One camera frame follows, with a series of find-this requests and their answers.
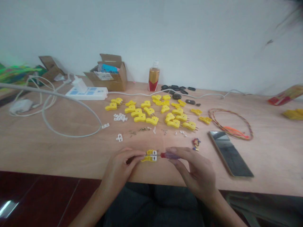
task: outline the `white wall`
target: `white wall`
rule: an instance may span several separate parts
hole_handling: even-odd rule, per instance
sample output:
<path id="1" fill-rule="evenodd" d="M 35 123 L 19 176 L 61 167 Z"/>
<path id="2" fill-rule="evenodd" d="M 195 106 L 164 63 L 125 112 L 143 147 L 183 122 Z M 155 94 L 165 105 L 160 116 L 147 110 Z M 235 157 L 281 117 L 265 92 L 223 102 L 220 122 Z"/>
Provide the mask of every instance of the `white wall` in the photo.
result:
<path id="1" fill-rule="evenodd" d="M 303 22 L 275 28 L 283 0 L 1 0 L 0 61 L 51 55 L 83 75 L 99 53 L 122 56 L 128 79 L 274 95 L 303 83 Z"/>

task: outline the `yellow object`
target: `yellow object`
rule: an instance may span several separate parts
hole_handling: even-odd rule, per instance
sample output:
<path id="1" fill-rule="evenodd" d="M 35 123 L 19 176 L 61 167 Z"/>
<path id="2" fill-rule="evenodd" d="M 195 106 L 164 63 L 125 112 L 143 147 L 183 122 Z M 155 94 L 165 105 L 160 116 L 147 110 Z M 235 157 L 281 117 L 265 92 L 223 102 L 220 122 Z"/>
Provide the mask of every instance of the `yellow object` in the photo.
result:
<path id="1" fill-rule="evenodd" d="M 137 109 L 135 109 L 134 112 L 131 113 L 131 116 L 132 117 L 138 117 L 139 114 L 141 114 L 141 113 L 142 113 L 142 109 L 141 108 L 137 108 Z"/>
<path id="2" fill-rule="evenodd" d="M 162 96 L 161 96 L 161 95 L 156 95 L 156 96 L 152 96 L 151 98 L 152 98 L 153 100 L 159 101 L 159 100 L 162 98 Z"/>
<path id="3" fill-rule="evenodd" d="M 126 108 L 124 111 L 126 114 L 135 112 L 136 106 L 135 105 L 130 105 L 128 108 Z"/>
<path id="4" fill-rule="evenodd" d="M 155 110 L 153 108 L 144 107 L 143 109 L 149 116 L 155 113 Z"/>
<path id="5" fill-rule="evenodd" d="M 151 102 L 148 100 L 144 101 L 144 103 L 141 104 L 141 108 L 144 108 L 144 107 L 148 107 L 148 108 L 151 107 Z"/>
<path id="6" fill-rule="evenodd" d="M 125 103 L 126 106 L 130 106 L 130 105 L 136 105 L 137 103 L 134 102 L 133 100 L 129 101 L 128 103 Z"/>
<path id="7" fill-rule="evenodd" d="M 211 123 L 211 121 L 212 121 L 212 119 L 209 118 L 209 117 L 199 117 L 199 120 L 205 122 L 205 123 L 208 124 L 208 125 L 209 125 L 209 124 Z"/>
<path id="8" fill-rule="evenodd" d="M 196 123 L 194 123 L 194 122 L 192 122 L 192 121 L 184 122 L 184 123 L 182 124 L 182 126 L 183 126 L 184 128 L 188 128 L 188 129 L 190 129 L 190 130 L 192 130 L 192 131 L 194 131 L 194 130 L 196 129 Z"/>
<path id="9" fill-rule="evenodd" d="M 158 123 L 158 120 L 159 120 L 159 118 L 153 116 L 153 117 L 151 117 L 151 118 L 146 118 L 145 122 L 146 122 L 146 123 L 150 123 L 150 124 L 152 124 L 153 126 L 156 126 L 157 123 Z"/>
<path id="10" fill-rule="evenodd" d="M 180 106 L 179 104 L 177 104 L 177 103 L 172 103 L 171 105 L 172 105 L 173 107 L 176 107 L 176 109 L 181 108 L 181 106 Z"/>
<path id="11" fill-rule="evenodd" d="M 175 118 L 175 116 L 172 113 L 168 113 L 165 118 L 165 123 L 173 120 L 174 118 Z"/>
<path id="12" fill-rule="evenodd" d="M 117 103 L 116 102 L 111 102 L 109 106 L 105 107 L 106 111 L 115 110 L 115 109 L 117 109 Z"/>
<path id="13" fill-rule="evenodd" d="M 163 99 L 163 100 L 170 100 L 170 95 L 164 95 L 164 96 L 162 97 L 162 99 Z"/>
<path id="14" fill-rule="evenodd" d="M 303 109 L 287 110 L 283 115 L 291 120 L 303 120 Z"/>
<path id="15" fill-rule="evenodd" d="M 145 122 L 145 119 L 146 119 L 145 114 L 144 114 L 144 113 L 140 113 L 140 114 L 138 115 L 138 117 L 135 117 L 135 118 L 134 118 L 134 122 L 139 122 L 139 121 Z"/>
<path id="16" fill-rule="evenodd" d="M 162 102 L 161 101 L 157 101 L 157 100 L 152 100 L 157 106 L 162 106 Z"/>
<path id="17" fill-rule="evenodd" d="M 198 115 L 198 116 L 200 116 L 201 113 L 202 113 L 202 111 L 199 110 L 199 109 L 191 109 L 190 111 L 193 112 L 193 113 L 195 113 L 195 114 Z"/>
<path id="18" fill-rule="evenodd" d="M 180 103 L 180 106 L 183 106 L 183 107 L 186 105 L 186 102 L 181 101 L 181 99 L 178 99 L 178 103 Z"/>
<path id="19" fill-rule="evenodd" d="M 185 121 L 187 121 L 187 115 L 184 114 L 184 113 L 181 114 L 181 115 L 177 115 L 177 116 L 176 116 L 176 119 L 179 120 L 179 121 L 185 122 Z"/>
<path id="20" fill-rule="evenodd" d="M 168 105 L 164 105 L 164 106 L 162 106 L 161 113 L 163 114 L 163 113 L 169 111 L 169 109 L 170 108 L 168 107 Z"/>
<path id="21" fill-rule="evenodd" d="M 144 161 L 156 162 L 157 161 L 157 151 L 155 151 L 155 150 L 148 150 L 146 152 L 146 156 L 144 157 L 144 159 L 141 160 L 141 162 L 144 162 Z"/>
<path id="22" fill-rule="evenodd" d="M 180 127 L 180 121 L 176 119 L 173 119 L 172 121 L 168 121 L 166 124 L 167 126 L 172 126 L 175 129 L 178 129 Z"/>
<path id="23" fill-rule="evenodd" d="M 117 103 L 117 105 L 121 105 L 122 102 L 123 102 L 123 99 L 121 99 L 121 98 L 116 98 L 116 99 L 112 99 L 111 102 L 115 102 L 115 103 Z"/>
<path id="24" fill-rule="evenodd" d="M 183 113 L 183 109 L 182 108 L 178 108 L 176 110 L 173 110 L 172 113 L 176 114 L 176 115 L 181 115 Z"/>

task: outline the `hand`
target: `hand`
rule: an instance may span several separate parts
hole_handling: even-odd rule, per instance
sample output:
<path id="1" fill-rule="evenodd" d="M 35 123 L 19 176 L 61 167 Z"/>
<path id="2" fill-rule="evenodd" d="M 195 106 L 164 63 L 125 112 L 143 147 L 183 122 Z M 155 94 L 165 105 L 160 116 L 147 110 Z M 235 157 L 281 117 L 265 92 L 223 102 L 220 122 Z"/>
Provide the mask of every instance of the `hand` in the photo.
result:
<path id="1" fill-rule="evenodd" d="M 191 192 L 203 202 L 213 200 L 217 192 L 216 174 L 210 160 L 190 148 L 170 147 L 166 148 L 166 151 L 188 161 L 190 172 L 179 160 L 169 160 L 180 172 Z"/>
<path id="2" fill-rule="evenodd" d="M 111 199 L 115 199 L 127 182 L 133 168 L 144 159 L 145 155 L 146 153 L 143 151 L 124 148 L 111 156 L 99 187 L 100 193 L 105 193 Z"/>

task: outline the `white power strip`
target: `white power strip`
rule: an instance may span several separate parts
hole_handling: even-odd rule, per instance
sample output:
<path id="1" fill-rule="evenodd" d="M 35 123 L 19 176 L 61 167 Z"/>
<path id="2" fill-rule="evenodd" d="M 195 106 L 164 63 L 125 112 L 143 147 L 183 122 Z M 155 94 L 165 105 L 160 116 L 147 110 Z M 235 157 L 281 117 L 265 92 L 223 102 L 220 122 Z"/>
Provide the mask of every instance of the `white power strip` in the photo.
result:
<path id="1" fill-rule="evenodd" d="M 66 93 L 66 96 L 73 97 L 78 100 L 105 100 L 108 90 L 106 87 L 87 87 L 86 92 L 81 93 L 77 88 L 73 87 Z"/>

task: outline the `plastic bottle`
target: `plastic bottle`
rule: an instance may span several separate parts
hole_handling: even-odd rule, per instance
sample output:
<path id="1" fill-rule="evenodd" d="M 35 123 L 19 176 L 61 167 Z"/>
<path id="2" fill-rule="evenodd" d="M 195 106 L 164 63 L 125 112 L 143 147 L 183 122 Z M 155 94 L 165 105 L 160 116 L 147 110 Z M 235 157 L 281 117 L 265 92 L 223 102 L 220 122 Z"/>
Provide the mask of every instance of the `plastic bottle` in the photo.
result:
<path id="1" fill-rule="evenodd" d="M 148 80 L 148 90 L 149 91 L 156 91 L 158 87 L 160 69 L 159 69 L 159 62 L 154 61 L 154 64 L 149 69 L 149 80 Z"/>
<path id="2" fill-rule="evenodd" d="M 74 85 L 79 92 L 85 93 L 87 91 L 87 86 L 84 81 L 76 75 L 74 75 L 74 78 L 75 80 L 72 82 L 72 85 Z"/>
<path id="3" fill-rule="evenodd" d="M 270 98 L 268 102 L 274 106 L 281 106 L 303 95 L 303 84 L 296 84 L 278 95 Z"/>

